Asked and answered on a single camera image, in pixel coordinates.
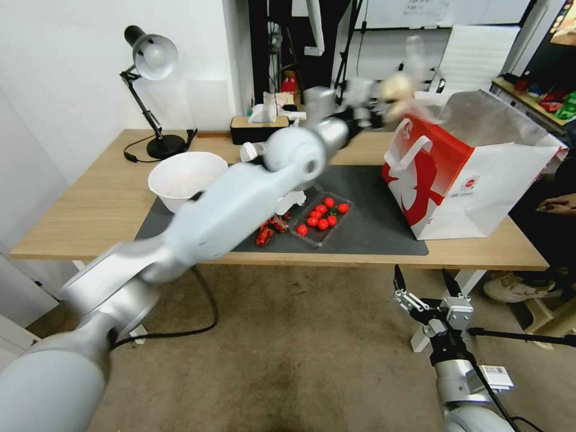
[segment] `sneaker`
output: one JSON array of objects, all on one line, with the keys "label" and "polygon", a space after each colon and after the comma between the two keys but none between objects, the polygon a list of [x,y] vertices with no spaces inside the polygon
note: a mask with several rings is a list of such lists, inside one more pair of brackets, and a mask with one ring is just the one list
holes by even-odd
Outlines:
[{"label": "sneaker", "polygon": [[506,273],[484,284],[484,293],[493,300],[504,303],[518,303],[530,298],[559,296],[560,290],[554,291],[556,282],[551,280],[544,287],[528,285],[514,273]]}]

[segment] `wooden table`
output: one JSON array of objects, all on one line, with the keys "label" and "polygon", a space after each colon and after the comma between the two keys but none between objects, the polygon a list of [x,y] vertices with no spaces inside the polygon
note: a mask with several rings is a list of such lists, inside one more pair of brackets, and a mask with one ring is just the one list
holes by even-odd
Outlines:
[{"label": "wooden table", "polygon": [[[183,131],[167,131],[185,137]],[[131,241],[140,229],[155,196],[148,190],[154,164],[132,163],[124,147],[149,134],[125,130],[70,187],[11,252],[14,259],[90,261],[120,241]],[[392,133],[362,133],[341,150],[332,164],[381,165]],[[147,159],[144,141],[131,151]],[[197,137],[191,150],[211,151],[229,163],[239,162],[239,147],[229,137]],[[429,254],[360,255],[230,252],[214,264],[382,266],[460,269],[457,281],[468,293],[487,269],[539,271],[548,264],[506,217],[489,238],[427,241]],[[413,338],[421,350],[426,338]]]}]

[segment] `brown carpet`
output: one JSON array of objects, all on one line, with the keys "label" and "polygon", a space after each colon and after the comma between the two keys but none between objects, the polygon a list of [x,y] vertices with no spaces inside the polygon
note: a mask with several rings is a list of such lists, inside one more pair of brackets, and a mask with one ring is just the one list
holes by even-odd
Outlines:
[{"label": "brown carpet", "polygon": [[[91,432],[442,431],[429,351],[392,301],[392,269],[201,266],[220,324],[175,340],[128,344]],[[405,270],[409,290],[440,297],[439,271]],[[211,310],[192,273],[162,287],[148,331],[205,326]],[[472,296],[472,325],[520,327],[506,305]],[[62,306],[34,323],[40,336],[73,328]],[[576,350],[478,338],[483,364],[504,365],[516,388],[501,399],[546,432],[574,430]],[[523,431],[528,426],[521,425]]]}]

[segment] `lamp shade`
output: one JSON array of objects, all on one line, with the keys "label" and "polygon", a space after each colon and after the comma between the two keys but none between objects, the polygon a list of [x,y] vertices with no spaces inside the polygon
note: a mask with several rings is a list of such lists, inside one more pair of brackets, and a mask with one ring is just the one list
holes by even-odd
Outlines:
[{"label": "lamp shade", "polygon": [[126,27],[124,38],[132,47],[134,66],[143,78],[161,80],[176,67],[178,50],[170,39],[146,34],[138,26]]}]

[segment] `white bowl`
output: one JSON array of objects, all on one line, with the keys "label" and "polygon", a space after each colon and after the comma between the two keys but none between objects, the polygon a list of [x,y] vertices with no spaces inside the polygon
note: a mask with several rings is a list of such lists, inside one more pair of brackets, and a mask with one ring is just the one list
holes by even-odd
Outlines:
[{"label": "white bowl", "polygon": [[148,188],[175,213],[227,169],[226,161],[214,153],[180,153],[156,165],[148,175]]}]

